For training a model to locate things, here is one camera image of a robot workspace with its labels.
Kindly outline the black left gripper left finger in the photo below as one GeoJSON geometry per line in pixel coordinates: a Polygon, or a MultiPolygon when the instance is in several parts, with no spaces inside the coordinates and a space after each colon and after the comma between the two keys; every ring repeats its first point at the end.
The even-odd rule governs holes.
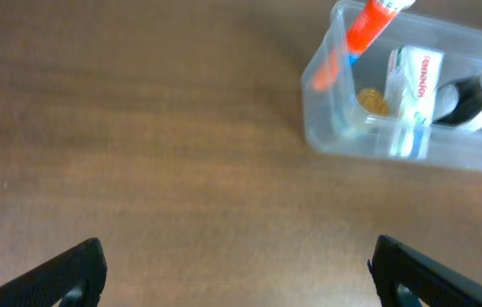
{"type": "Polygon", "coordinates": [[[101,242],[89,238],[0,286],[0,306],[96,307],[106,278],[101,242]]]}

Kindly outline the small gold-lidded jar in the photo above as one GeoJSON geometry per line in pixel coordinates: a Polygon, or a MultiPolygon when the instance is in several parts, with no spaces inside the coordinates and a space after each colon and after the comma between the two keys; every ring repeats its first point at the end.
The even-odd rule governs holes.
{"type": "Polygon", "coordinates": [[[360,90],[357,93],[357,100],[369,113],[379,116],[389,115],[389,106],[385,97],[380,91],[374,88],[360,90]]]}

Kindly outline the orange effervescent tablet tube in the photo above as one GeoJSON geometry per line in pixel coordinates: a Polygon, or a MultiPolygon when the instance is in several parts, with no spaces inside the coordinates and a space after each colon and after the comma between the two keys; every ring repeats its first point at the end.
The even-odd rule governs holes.
{"type": "MultiPolygon", "coordinates": [[[[369,46],[381,35],[399,12],[410,7],[415,0],[368,0],[346,32],[346,56],[352,66],[369,46]]],[[[311,80],[314,90],[330,88],[339,74],[340,58],[336,48],[311,80]]]]}

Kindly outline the black bottle white cap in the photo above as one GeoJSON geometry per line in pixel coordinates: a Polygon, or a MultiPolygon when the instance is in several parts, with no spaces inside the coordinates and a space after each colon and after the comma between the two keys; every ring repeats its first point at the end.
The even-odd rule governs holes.
{"type": "Polygon", "coordinates": [[[433,123],[458,126],[482,112],[482,76],[451,81],[436,93],[433,123]]]}

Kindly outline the white blue medicine box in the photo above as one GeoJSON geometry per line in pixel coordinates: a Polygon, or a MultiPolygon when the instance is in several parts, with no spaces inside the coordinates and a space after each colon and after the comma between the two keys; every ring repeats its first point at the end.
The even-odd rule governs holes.
{"type": "Polygon", "coordinates": [[[425,159],[436,89],[444,53],[403,46],[391,52],[385,86],[390,115],[399,120],[389,154],[401,159],[425,159]]]}

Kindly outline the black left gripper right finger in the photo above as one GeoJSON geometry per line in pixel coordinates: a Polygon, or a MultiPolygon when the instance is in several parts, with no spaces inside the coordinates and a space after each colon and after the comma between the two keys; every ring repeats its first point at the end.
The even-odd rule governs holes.
{"type": "Polygon", "coordinates": [[[378,237],[368,268],[383,306],[482,307],[480,284],[389,235],[378,237]]]}

